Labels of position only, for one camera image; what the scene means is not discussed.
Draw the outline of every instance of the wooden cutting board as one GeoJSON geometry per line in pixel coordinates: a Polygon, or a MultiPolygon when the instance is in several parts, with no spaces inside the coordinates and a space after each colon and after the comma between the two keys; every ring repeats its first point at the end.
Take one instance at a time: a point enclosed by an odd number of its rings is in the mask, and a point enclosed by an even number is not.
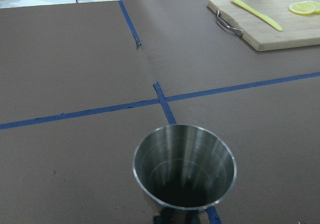
{"type": "Polygon", "coordinates": [[[297,15],[289,11],[296,2],[320,0],[242,0],[276,22],[283,31],[235,5],[231,0],[209,0],[208,7],[234,28],[244,31],[242,38],[257,51],[320,45],[320,14],[297,15]]]}

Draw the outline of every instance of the yellow spatula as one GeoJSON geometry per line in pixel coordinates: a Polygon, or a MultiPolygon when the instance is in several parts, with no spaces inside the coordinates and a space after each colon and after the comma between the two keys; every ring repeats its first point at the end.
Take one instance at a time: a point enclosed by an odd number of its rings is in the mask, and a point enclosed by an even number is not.
{"type": "Polygon", "coordinates": [[[268,23],[270,26],[272,26],[277,31],[281,32],[283,30],[282,27],[275,20],[273,20],[271,17],[256,11],[248,4],[244,3],[242,0],[232,0],[232,2],[236,5],[238,5],[239,7],[242,7],[243,9],[246,9],[247,11],[256,15],[258,18],[261,18],[262,20],[264,20],[266,23],[268,23]]]}

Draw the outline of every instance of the stainless steel cup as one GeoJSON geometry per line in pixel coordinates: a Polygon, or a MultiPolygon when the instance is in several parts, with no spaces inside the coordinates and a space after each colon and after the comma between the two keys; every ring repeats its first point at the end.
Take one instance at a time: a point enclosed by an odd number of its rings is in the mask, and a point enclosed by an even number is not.
{"type": "Polygon", "coordinates": [[[146,194],[163,207],[203,211],[232,189],[237,167],[228,146],[198,126],[168,125],[136,148],[134,176],[146,194]]]}

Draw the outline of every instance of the blue tape line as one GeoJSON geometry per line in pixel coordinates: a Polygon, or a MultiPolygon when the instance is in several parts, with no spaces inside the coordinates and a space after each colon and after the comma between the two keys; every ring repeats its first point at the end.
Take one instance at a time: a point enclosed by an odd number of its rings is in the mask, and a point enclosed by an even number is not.
{"type": "Polygon", "coordinates": [[[114,112],[119,110],[125,110],[129,108],[149,106],[149,105],[154,105],[158,103],[159,103],[158,99],[150,99],[150,100],[137,101],[137,102],[127,103],[127,104],[112,105],[112,106],[89,109],[89,110],[82,110],[82,111],[75,111],[70,113],[62,113],[58,115],[38,117],[34,119],[14,121],[14,122],[0,124],[0,130],[35,125],[40,123],[48,123],[48,122],[53,122],[53,121],[58,121],[63,119],[79,118],[79,117],[84,117],[89,115],[100,114],[100,113],[108,113],[108,112],[114,112]]]}
{"type": "Polygon", "coordinates": [[[141,41],[140,41],[140,38],[139,38],[139,36],[138,36],[138,33],[136,32],[136,29],[135,29],[134,25],[133,25],[133,23],[132,23],[132,21],[131,21],[131,19],[130,19],[130,16],[129,16],[128,12],[127,12],[127,9],[126,9],[126,7],[125,7],[125,4],[123,3],[122,0],[119,0],[118,2],[119,2],[119,5],[120,5],[120,7],[121,7],[121,10],[122,10],[122,13],[123,13],[123,15],[124,15],[124,18],[125,18],[125,20],[126,20],[126,23],[128,24],[128,26],[129,26],[129,28],[130,28],[131,34],[132,34],[133,37],[134,37],[136,46],[137,46],[137,47],[140,47],[140,46],[142,45],[142,43],[141,43],[141,41]]]}
{"type": "Polygon", "coordinates": [[[242,89],[256,88],[256,87],[262,87],[262,86],[267,86],[267,85],[272,85],[272,84],[279,84],[279,83],[285,83],[285,82],[291,82],[291,81],[297,81],[297,80],[301,80],[301,79],[315,78],[315,77],[320,77],[320,72],[314,72],[314,73],[308,73],[308,74],[302,74],[302,75],[294,75],[294,76],[282,77],[282,78],[271,79],[271,80],[250,82],[250,83],[246,83],[246,84],[232,85],[232,86],[227,86],[227,87],[197,91],[197,92],[180,94],[180,95],[173,95],[173,96],[168,96],[166,98],[166,100],[168,102],[174,102],[174,101],[179,101],[179,100],[184,100],[184,99],[189,99],[189,98],[197,98],[197,97],[202,97],[202,96],[208,96],[208,95],[214,95],[214,94],[226,93],[226,92],[233,92],[233,91],[242,90],[242,89]]]}
{"type": "Polygon", "coordinates": [[[222,224],[218,212],[214,206],[206,209],[210,224],[222,224]]]}
{"type": "Polygon", "coordinates": [[[162,106],[162,109],[164,111],[166,119],[168,120],[168,123],[170,125],[177,124],[176,119],[175,119],[175,117],[174,117],[174,115],[173,115],[173,113],[172,113],[172,111],[171,111],[171,109],[170,109],[170,107],[168,105],[168,102],[167,102],[167,100],[166,100],[166,98],[164,96],[164,93],[163,93],[163,91],[161,89],[161,86],[160,86],[159,82],[154,83],[153,87],[154,87],[154,89],[156,91],[156,94],[158,96],[158,100],[159,100],[159,102],[160,102],[160,104],[162,106]]]}
{"type": "Polygon", "coordinates": [[[214,94],[225,93],[225,92],[232,92],[232,91],[241,90],[241,89],[262,87],[262,86],[266,86],[266,85],[285,83],[285,82],[291,82],[291,81],[308,79],[308,78],[315,78],[315,77],[320,77],[320,72],[295,75],[295,76],[289,76],[289,77],[283,77],[283,78],[277,78],[277,79],[271,79],[271,80],[263,80],[263,81],[251,82],[251,83],[246,83],[246,84],[233,85],[233,86],[227,86],[227,87],[222,87],[222,88],[186,93],[186,94],[181,94],[181,95],[173,95],[173,96],[169,96],[169,97],[165,97],[163,95],[161,87],[160,87],[159,83],[157,82],[153,86],[156,91],[157,91],[157,89],[159,89],[160,93],[162,93],[162,97],[161,97],[161,95],[160,96],[158,95],[158,99],[143,100],[143,101],[137,101],[137,102],[127,103],[127,104],[113,105],[113,106],[101,107],[101,108],[95,108],[95,109],[89,109],[89,110],[83,110],[83,111],[76,111],[76,112],[71,112],[71,113],[67,113],[67,114],[63,113],[63,114],[59,114],[59,115],[52,115],[52,116],[39,117],[39,118],[34,118],[34,119],[27,119],[27,120],[3,123],[3,124],[0,124],[0,130],[28,126],[28,125],[35,125],[35,124],[40,124],[40,123],[53,122],[53,121],[58,121],[58,120],[63,120],[63,119],[89,116],[89,115],[100,114],[100,113],[113,112],[113,111],[124,110],[124,109],[128,109],[128,108],[149,106],[149,105],[159,104],[160,100],[163,102],[163,104],[165,106],[167,106],[167,109],[169,112],[166,113],[166,115],[168,114],[168,115],[171,115],[171,117],[172,117],[172,118],[168,119],[168,121],[170,120],[169,123],[171,122],[172,124],[175,124],[176,120],[175,120],[175,118],[169,108],[168,102],[189,99],[189,98],[202,97],[202,96],[208,96],[208,95],[214,95],[214,94]]]}

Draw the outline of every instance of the cup rim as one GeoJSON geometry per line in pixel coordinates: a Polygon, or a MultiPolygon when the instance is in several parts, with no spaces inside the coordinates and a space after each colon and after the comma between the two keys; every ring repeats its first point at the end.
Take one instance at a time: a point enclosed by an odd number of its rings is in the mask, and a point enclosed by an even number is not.
{"type": "Polygon", "coordinates": [[[163,207],[168,207],[168,208],[172,208],[172,209],[178,209],[178,210],[182,210],[182,211],[204,211],[210,207],[213,207],[217,204],[219,204],[222,200],[224,200],[226,198],[226,196],[229,194],[229,192],[232,190],[232,188],[234,187],[235,185],[235,181],[236,181],[236,178],[237,178],[237,165],[236,165],[236,160],[235,160],[235,157],[233,155],[233,153],[231,152],[230,148],[227,146],[227,144],[221,139],[219,138],[216,134],[214,134],[212,131],[209,131],[203,127],[200,127],[200,126],[197,126],[197,125],[187,125],[187,124],[170,124],[170,125],[165,125],[165,126],[162,126],[162,127],[159,127],[157,129],[155,129],[154,131],[152,131],[150,134],[148,134],[146,137],[144,137],[142,139],[142,141],[140,141],[139,145],[136,147],[135,151],[134,151],[134,155],[133,155],[133,162],[132,162],[132,170],[133,170],[133,174],[134,174],[134,177],[136,179],[136,181],[138,182],[139,186],[142,188],[142,190],[150,197],[152,198],[154,201],[156,201],[158,204],[160,204],[161,206],[163,207]],[[226,150],[228,151],[228,153],[230,154],[231,158],[232,158],[232,162],[233,162],[233,178],[232,178],[232,181],[231,181],[231,184],[230,186],[228,187],[228,189],[226,190],[226,192],[216,201],[214,202],[211,202],[211,203],[208,203],[206,205],[202,205],[202,206],[194,206],[194,207],[184,207],[184,206],[177,206],[177,205],[172,205],[170,203],[167,203],[165,201],[162,201],[160,200],[159,198],[157,198],[156,196],[154,196],[153,194],[151,194],[146,188],[145,186],[142,184],[142,182],[140,181],[139,177],[138,177],[138,174],[137,174],[137,170],[136,170],[136,156],[137,156],[137,153],[138,153],[138,150],[141,146],[141,144],[149,137],[151,136],[152,134],[160,131],[160,130],[163,130],[163,129],[167,129],[167,128],[170,128],[172,126],[185,126],[185,127],[192,127],[192,128],[196,128],[196,129],[199,129],[199,130],[202,130],[202,131],[205,131],[207,133],[209,133],[210,135],[213,135],[214,137],[216,137],[223,145],[224,147],[226,148],[226,150]]]}

